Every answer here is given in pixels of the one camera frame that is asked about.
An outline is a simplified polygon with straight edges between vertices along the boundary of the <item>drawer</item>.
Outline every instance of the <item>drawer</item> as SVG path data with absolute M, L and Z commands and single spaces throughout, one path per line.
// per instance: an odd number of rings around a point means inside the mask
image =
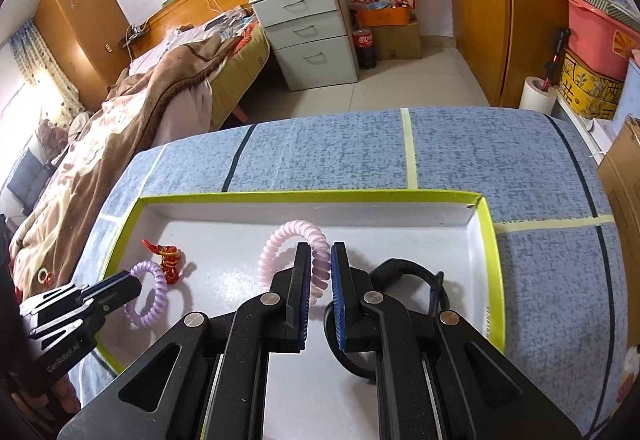
M 266 27 L 264 32 L 273 49 L 277 50 L 300 43 L 344 36 L 347 30 L 344 28 L 340 11 L 331 11 Z
M 358 80 L 349 36 L 287 46 L 275 55 L 291 91 Z
M 338 0 L 261 0 L 252 4 L 263 27 L 289 22 L 312 14 L 337 11 Z

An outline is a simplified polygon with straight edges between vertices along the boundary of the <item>pink plastic basket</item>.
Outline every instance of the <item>pink plastic basket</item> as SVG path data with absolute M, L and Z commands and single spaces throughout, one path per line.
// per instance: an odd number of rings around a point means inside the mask
M 584 0 L 569 1 L 569 48 L 594 72 L 624 81 L 640 34 Z

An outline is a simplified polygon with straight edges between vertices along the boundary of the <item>white tray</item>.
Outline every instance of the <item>white tray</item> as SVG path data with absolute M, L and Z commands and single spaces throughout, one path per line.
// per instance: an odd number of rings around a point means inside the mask
M 451 306 L 504 349 L 504 296 L 495 235 L 485 199 L 450 191 L 343 191 L 177 195 L 141 198 L 116 241 L 105 274 L 158 261 L 141 243 L 176 245 L 186 257 L 170 287 L 168 311 L 148 329 L 135 329 L 122 310 L 100 333 L 100 350 L 120 371 L 184 314 L 213 317 L 259 294 L 257 260 L 264 243 L 289 220 L 317 224 L 328 241 L 345 242 L 351 264 L 371 271 L 388 258 L 405 258 L 431 272 L 444 271 Z M 292 265 L 291 239 L 276 261 Z M 136 308 L 149 299 L 143 280 Z M 407 308 L 426 312 L 429 287 L 406 276 L 388 293 Z M 264 438 L 377 439 L 376 388 L 338 364 L 324 339 L 324 307 L 331 285 L 311 307 L 306 349 L 272 354 Z

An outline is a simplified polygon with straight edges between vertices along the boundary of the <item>yellow tape line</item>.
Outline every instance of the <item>yellow tape line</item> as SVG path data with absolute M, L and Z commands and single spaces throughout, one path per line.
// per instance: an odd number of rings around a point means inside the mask
M 100 213 L 98 215 L 98 218 L 100 220 L 107 220 L 108 222 L 114 222 L 116 224 L 119 224 L 122 222 L 122 217 L 121 216 L 113 216 L 113 215 L 108 215 L 105 213 Z
M 536 231 L 541 229 L 572 229 L 615 223 L 613 215 L 587 216 L 584 218 L 558 218 L 549 220 L 525 220 L 494 224 L 496 234 L 516 233 L 518 231 Z
M 146 181 L 149 180 L 149 177 L 151 177 L 151 174 L 156 170 L 156 166 L 158 165 L 158 162 L 160 162 L 160 159 L 162 157 L 162 154 L 164 153 L 165 148 L 166 148 L 166 144 L 163 144 L 162 147 L 160 148 L 160 152 L 156 155 L 154 162 L 151 164 L 151 168 L 149 169 L 148 172 L 146 172 L 145 178 L 142 180 L 142 183 L 138 188 L 138 195 L 133 199 L 133 203 L 131 204 L 131 207 L 129 207 L 129 211 L 131 211 L 131 208 L 133 207 L 133 204 L 136 203 L 136 200 L 138 200 L 138 198 L 142 196 L 142 191 L 143 189 L 145 189 Z
M 409 108 L 401 108 L 402 137 L 404 138 L 404 156 L 406 157 L 406 188 L 418 189 L 418 169 L 415 165 L 414 130 L 411 126 Z

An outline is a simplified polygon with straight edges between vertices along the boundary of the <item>yellow mattress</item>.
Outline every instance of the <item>yellow mattress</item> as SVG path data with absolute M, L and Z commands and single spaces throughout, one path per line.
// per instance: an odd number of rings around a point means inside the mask
M 219 130 L 247 89 L 260 74 L 269 57 L 269 40 L 261 25 L 256 25 L 249 41 L 226 62 L 222 72 L 211 81 L 213 104 L 209 131 Z

